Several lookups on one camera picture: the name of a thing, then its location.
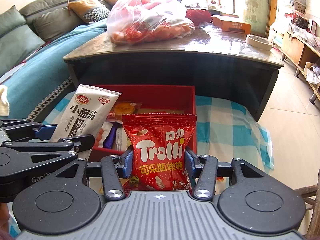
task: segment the trolli candy bag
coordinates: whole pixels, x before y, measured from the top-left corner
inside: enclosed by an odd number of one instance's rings
[[[122,122],[133,145],[133,168],[124,185],[131,190],[189,190],[185,147],[196,128],[196,115],[132,114]]]
[[[79,85],[57,128],[50,139],[92,134],[97,138],[99,129],[121,93],[103,88]],[[79,157],[89,158],[91,150],[81,152]]]

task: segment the green cushion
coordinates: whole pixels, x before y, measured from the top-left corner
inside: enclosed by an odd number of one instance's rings
[[[22,25],[0,38],[0,76],[37,50],[44,41],[28,25]]]
[[[0,14],[0,37],[25,23],[25,18],[19,13],[15,6],[12,6],[9,10]]]
[[[23,16],[26,17],[29,15],[35,14],[39,11],[42,11],[46,8],[53,7],[53,6],[59,5],[59,4],[63,4],[65,2],[67,2],[67,0],[36,0],[36,1],[29,3],[28,5],[26,5],[22,9],[20,9],[19,12]]]
[[[70,13],[71,15],[69,15],[68,8],[64,7],[34,19],[33,25],[40,38],[44,41],[53,41],[79,25],[84,24],[72,10]]]

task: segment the plastic bag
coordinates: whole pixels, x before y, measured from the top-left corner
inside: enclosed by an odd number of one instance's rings
[[[196,128],[196,115],[132,114],[122,116],[133,145],[133,167],[124,185],[131,190],[189,190],[184,150]]]
[[[113,44],[135,44],[182,38],[195,26],[176,0],[118,0],[107,20]]]

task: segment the red bag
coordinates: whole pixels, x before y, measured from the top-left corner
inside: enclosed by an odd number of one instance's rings
[[[212,20],[212,16],[208,10],[194,10],[189,9],[186,13],[186,18],[193,21],[195,26],[198,26],[201,22],[210,22]]]
[[[184,164],[185,147],[196,128],[196,115],[123,115],[125,132],[133,145],[133,167],[124,185],[131,190],[189,190]]]

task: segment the picture frame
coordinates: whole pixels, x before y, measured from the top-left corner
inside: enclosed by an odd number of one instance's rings
[[[309,33],[312,35],[316,34],[317,23],[314,20],[309,20]]]

